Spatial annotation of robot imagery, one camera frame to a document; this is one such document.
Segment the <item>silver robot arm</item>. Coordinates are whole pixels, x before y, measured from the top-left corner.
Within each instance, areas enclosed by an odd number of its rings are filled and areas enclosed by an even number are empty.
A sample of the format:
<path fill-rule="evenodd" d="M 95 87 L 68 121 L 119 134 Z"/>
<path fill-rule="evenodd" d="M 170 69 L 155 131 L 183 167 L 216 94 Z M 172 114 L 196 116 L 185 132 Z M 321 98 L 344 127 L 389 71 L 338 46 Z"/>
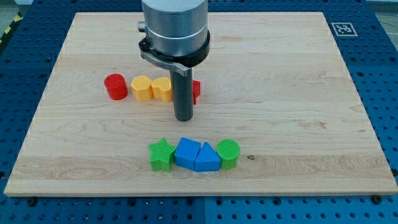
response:
<path fill-rule="evenodd" d="M 209 51 L 206 0 L 142 0 L 146 37 L 139 42 L 149 63 L 186 77 Z"/>

